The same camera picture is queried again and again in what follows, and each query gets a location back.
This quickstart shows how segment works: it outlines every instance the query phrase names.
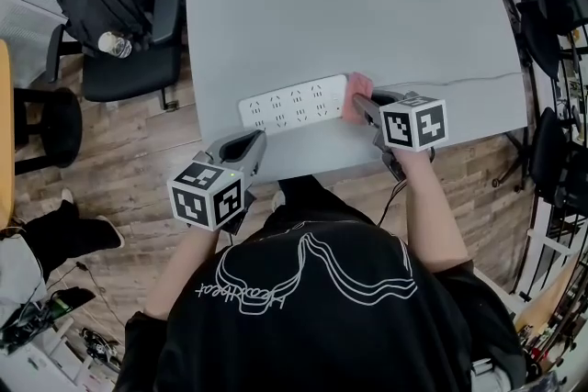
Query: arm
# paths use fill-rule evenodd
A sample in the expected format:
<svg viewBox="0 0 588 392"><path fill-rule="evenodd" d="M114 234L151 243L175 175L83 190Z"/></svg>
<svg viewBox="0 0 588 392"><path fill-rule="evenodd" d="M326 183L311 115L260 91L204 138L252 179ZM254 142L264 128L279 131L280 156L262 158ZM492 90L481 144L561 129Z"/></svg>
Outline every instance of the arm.
<svg viewBox="0 0 588 392"><path fill-rule="evenodd" d="M159 356L165 345L167 317L194 272L214 253L218 232L191 230L175 249L143 312L137 312L125 328L125 356L116 392L153 390Z"/></svg>
<svg viewBox="0 0 588 392"><path fill-rule="evenodd" d="M467 262L468 249L427 152L393 151L408 184L406 209L411 250L432 273Z"/></svg>
<svg viewBox="0 0 588 392"><path fill-rule="evenodd" d="M218 241L218 231L194 229L186 235L147 296L143 309L145 315L167 320L182 289L194 272L214 254Z"/></svg>

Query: plastic bottle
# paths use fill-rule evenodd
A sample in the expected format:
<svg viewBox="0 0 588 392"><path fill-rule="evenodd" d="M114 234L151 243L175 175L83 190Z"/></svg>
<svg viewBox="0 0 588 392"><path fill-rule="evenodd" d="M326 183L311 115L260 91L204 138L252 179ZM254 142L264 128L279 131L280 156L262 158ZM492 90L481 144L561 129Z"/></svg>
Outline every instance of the plastic bottle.
<svg viewBox="0 0 588 392"><path fill-rule="evenodd" d="M132 44L117 33L107 31L100 36L98 49L116 58L124 59L132 52Z"/></svg>

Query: person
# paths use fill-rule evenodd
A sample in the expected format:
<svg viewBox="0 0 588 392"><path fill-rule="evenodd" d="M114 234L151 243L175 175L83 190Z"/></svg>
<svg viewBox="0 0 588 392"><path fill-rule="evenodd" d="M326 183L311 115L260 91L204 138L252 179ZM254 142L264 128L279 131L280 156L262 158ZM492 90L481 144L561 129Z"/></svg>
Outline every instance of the person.
<svg viewBox="0 0 588 392"><path fill-rule="evenodd" d="M124 246L125 240L104 216L80 218L69 189L59 209L0 231L0 329L21 305L47 295L51 272L68 258Z"/></svg>
<svg viewBox="0 0 588 392"><path fill-rule="evenodd" d="M514 325L427 153L394 152L408 246L313 177L282 181L285 205L242 244L181 241L126 325L115 390L469 391L485 359L503 390L523 385Z"/></svg>

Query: chair armrest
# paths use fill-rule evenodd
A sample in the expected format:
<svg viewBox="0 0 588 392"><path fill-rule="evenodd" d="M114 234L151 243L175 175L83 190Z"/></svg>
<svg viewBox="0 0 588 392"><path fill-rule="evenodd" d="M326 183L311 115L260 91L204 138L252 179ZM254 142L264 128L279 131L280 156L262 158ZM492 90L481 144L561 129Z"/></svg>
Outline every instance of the chair armrest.
<svg viewBox="0 0 588 392"><path fill-rule="evenodd" d="M166 43L178 34L181 6L182 0L155 0L153 4L153 44Z"/></svg>
<svg viewBox="0 0 588 392"><path fill-rule="evenodd" d="M50 84L57 80L59 59L62 56L82 52L82 45L77 41L63 41L64 31L65 25L58 25L51 33L51 40L47 49L47 61L45 61L45 78Z"/></svg>

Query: sneaker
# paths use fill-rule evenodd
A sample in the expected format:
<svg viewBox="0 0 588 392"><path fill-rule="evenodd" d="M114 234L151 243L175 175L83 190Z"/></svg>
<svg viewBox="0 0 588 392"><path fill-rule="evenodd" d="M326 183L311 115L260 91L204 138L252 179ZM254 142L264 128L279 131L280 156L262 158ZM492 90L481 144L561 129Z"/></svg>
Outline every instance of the sneaker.
<svg viewBox="0 0 588 392"><path fill-rule="evenodd" d="M74 203L74 195L72 194L72 191L69 188L64 188L62 190L62 200L67 201L71 205Z"/></svg>
<svg viewBox="0 0 588 392"><path fill-rule="evenodd" d="M279 190L274 197L272 198L272 212L276 212L280 206L284 206L286 204L286 197L284 196L284 192Z"/></svg>
<svg viewBox="0 0 588 392"><path fill-rule="evenodd" d="M114 224L112 222L110 222L110 219L108 219L106 216L98 216L96 217L97 220L103 220L104 222L107 222L110 227L115 231L115 233L117 234L117 236L119 237L119 245L115 246L115 247L109 247L109 248L113 248L113 249L121 249L122 247L125 246L125 238L122 236L122 234L117 230L116 227L114 227Z"/></svg>

